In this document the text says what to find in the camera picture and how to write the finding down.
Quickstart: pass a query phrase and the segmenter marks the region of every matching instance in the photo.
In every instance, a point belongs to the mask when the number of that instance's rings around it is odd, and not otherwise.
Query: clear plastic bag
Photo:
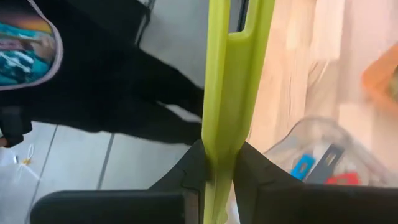
[[[305,118],[299,121],[281,142],[276,144],[264,155],[286,172],[292,171],[300,160],[307,155],[314,158],[315,163],[308,170],[304,182],[308,182],[317,163],[325,155],[331,145],[342,150],[330,180],[337,177],[354,175],[358,180],[355,185],[376,187],[396,187],[398,181],[369,151],[336,122],[325,118]]]

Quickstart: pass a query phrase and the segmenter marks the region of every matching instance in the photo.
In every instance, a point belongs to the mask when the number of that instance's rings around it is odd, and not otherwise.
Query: grout line
[[[113,139],[114,139],[114,133],[112,133],[112,135],[111,135],[111,139],[109,140],[108,148],[107,148],[107,150],[106,150],[106,155],[105,155],[105,159],[104,159],[104,164],[103,164],[103,166],[102,166],[101,174],[99,175],[97,190],[101,190],[102,184],[103,184],[103,182],[104,182],[106,167],[108,166],[109,157],[110,157],[110,155],[111,155],[111,149],[112,149],[112,145],[113,145]]]
[[[45,165],[47,165],[47,159],[49,159],[50,151],[51,151],[52,144],[54,142],[57,130],[58,130],[58,125],[56,125],[56,127],[55,127],[54,134],[52,135],[52,138],[51,138],[51,141],[50,141],[49,150],[47,151],[47,155],[45,155],[44,165],[43,165],[42,171],[40,172],[40,180],[37,181],[35,192],[33,194],[32,201],[30,202],[29,209],[28,209],[27,214],[26,214],[25,223],[30,223],[30,221],[29,221],[30,211],[32,210],[33,204],[35,202],[35,198],[36,198],[36,195],[37,195],[37,191],[39,189],[40,181],[41,181],[41,178],[42,178],[43,173],[44,173]]]

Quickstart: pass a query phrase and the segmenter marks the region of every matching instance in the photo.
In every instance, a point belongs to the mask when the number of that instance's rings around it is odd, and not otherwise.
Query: white cable
[[[25,159],[25,161],[30,162],[30,160],[33,157],[35,151],[35,146],[33,144],[30,144],[28,151],[27,151],[27,159]],[[33,177],[35,177],[37,180],[40,180],[40,177],[28,166],[29,164],[25,164],[24,162],[20,162],[19,163],[19,167],[17,170],[17,179],[16,182],[19,182],[21,180],[21,176],[22,176],[22,171],[24,170],[24,168],[30,173],[32,174]]]

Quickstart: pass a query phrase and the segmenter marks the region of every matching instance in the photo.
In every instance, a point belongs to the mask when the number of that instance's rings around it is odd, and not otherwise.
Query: wooden surface
[[[397,13],[395,0],[276,0],[248,142],[265,152],[298,120],[324,116],[398,171],[398,117],[361,88],[363,71],[398,40]]]

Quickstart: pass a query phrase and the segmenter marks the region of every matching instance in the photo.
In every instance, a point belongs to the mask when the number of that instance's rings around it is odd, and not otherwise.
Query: blue tag
[[[304,154],[290,174],[298,180],[303,180],[310,172],[314,163],[315,159],[311,155]]]

